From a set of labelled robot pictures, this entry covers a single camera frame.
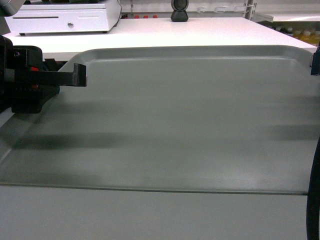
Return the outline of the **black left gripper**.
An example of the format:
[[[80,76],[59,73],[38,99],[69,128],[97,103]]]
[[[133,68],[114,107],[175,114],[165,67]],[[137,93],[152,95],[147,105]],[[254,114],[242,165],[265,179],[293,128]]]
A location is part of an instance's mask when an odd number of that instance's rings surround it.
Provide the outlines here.
[[[13,45],[0,37],[0,112],[38,114],[60,92],[59,86],[86,87],[87,67],[75,63],[72,72],[42,71],[43,52],[37,46]]]

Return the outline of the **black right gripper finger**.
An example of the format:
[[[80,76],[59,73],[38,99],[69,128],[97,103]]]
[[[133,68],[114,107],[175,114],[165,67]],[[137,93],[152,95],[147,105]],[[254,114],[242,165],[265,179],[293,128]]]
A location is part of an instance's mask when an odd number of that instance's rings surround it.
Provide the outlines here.
[[[315,53],[312,56],[310,75],[311,76],[320,75],[320,45],[318,45]]]

